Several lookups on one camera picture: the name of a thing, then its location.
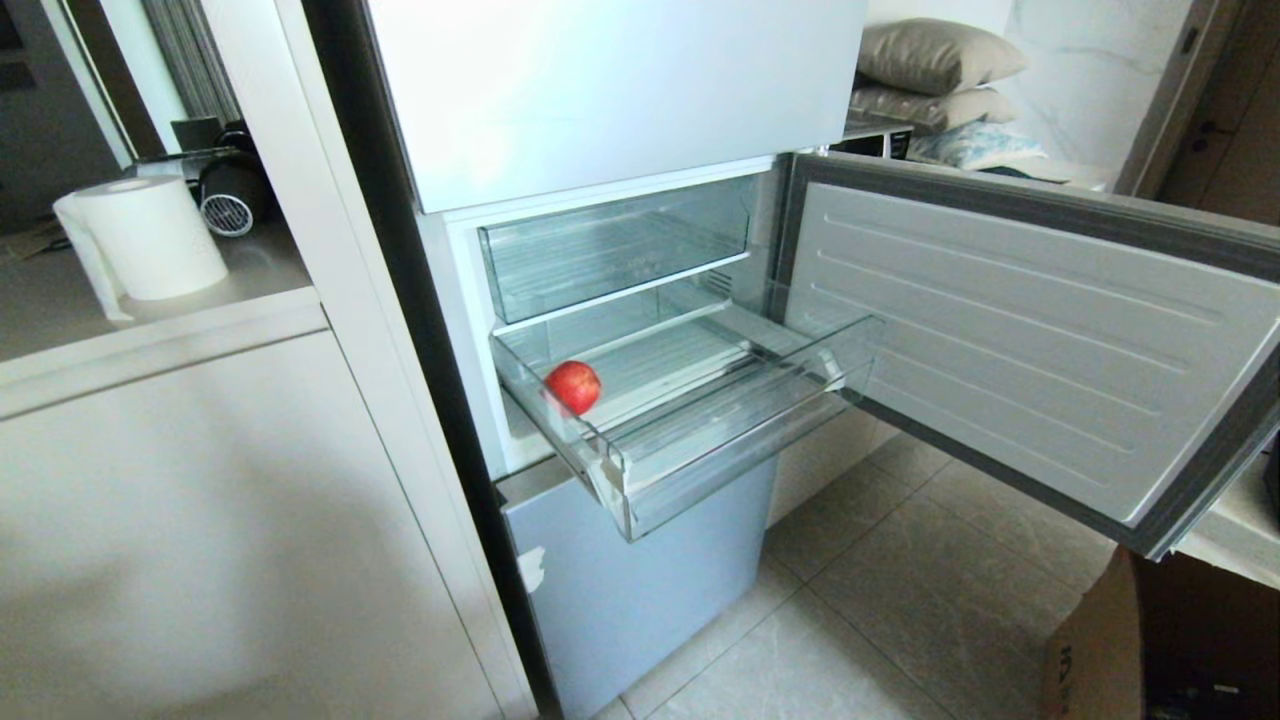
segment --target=beige pillow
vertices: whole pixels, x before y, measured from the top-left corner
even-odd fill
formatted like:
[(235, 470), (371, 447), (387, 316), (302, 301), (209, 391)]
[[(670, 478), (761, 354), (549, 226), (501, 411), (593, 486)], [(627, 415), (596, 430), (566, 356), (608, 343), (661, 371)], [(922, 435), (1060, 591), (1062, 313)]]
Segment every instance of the beige pillow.
[(1007, 123), (1018, 119), (1018, 110), (1009, 99), (989, 87), (933, 97), (876, 85), (855, 90), (849, 109), (909, 122), (922, 133), (945, 132), (974, 120)]
[(1027, 69), (1027, 55), (984, 29), (932, 18), (867, 28), (858, 70), (884, 85), (948, 95)]

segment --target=cabinet door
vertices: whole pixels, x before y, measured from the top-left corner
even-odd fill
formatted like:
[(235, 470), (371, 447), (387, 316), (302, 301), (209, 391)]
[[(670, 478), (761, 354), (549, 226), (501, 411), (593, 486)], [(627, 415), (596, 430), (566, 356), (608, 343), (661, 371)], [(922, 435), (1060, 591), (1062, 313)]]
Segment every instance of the cabinet door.
[(500, 717), (329, 332), (0, 424), (0, 615), (4, 716)]
[(430, 213), (837, 142), (865, 0), (369, 12)]
[(1280, 423), (1276, 228), (841, 154), (790, 192), (778, 273), (887, 322), (867, 409), (1140, 552)]

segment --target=open freezer door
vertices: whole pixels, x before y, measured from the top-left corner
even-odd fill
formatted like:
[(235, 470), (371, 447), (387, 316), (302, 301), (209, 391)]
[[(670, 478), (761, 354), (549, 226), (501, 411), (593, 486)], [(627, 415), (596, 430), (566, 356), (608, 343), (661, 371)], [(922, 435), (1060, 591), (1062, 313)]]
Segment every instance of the open freezer door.
[(886, 320), (867, 410), (1148, 556), (1280, 423), (1276, 228), (831, 154), (782, 233), (780, 281)]

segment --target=transparent plastic drawer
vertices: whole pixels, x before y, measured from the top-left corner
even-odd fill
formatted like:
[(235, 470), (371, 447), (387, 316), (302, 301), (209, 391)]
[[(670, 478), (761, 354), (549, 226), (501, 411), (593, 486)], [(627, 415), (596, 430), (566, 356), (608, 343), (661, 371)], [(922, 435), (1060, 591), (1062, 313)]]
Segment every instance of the transparent plastic drawer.
[[(492, 338), (503, 386), (631, 539), (658, 528), (859, 398), (883, 320), (781, 286), (782, 324), (698, 275)], [(600, 379), (577, 415), (544, 378)]]
[(507, 323), (746, 254), (756, 178), (719, 181), (480, 228)]

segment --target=white refrigerator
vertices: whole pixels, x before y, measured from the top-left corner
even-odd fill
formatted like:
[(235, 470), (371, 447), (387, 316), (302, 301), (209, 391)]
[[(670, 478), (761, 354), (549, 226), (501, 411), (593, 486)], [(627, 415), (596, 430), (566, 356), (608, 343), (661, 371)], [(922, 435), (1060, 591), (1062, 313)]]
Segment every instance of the white refrigerator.
[(347, 147), (567, 716), (750, 587), (773, 456), (849, 407), (1152, 557), (1280, 425), (1280, 233), (826, 152), (859, 3), (334, 8)]

